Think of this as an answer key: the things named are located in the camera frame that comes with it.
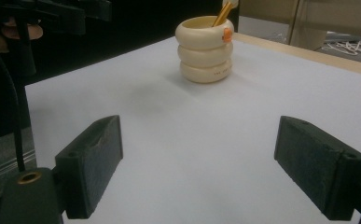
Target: white tabletop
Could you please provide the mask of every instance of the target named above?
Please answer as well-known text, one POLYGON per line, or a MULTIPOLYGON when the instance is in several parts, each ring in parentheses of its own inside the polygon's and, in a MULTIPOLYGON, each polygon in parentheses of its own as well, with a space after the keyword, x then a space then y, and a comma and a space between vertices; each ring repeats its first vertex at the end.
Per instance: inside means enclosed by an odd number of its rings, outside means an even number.
POLYGON ((176 50, 170 38, 26 87, 40 167, 95 120, 121 117, 124 159, 104 197, 65 223, 331 223, 273 159, 279 119, 361 152, 361 75, 234 41, 232 74, 196 84, 176 50))

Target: dark gray block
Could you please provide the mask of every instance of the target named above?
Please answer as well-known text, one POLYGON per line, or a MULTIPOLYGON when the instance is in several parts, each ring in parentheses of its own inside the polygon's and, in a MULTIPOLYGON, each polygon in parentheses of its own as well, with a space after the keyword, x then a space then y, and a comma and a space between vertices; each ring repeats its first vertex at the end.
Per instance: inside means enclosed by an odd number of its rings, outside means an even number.
POLYGON ((274 159, 328 219, 351 219, 360 152, 309 122, 281 117, 274 159))

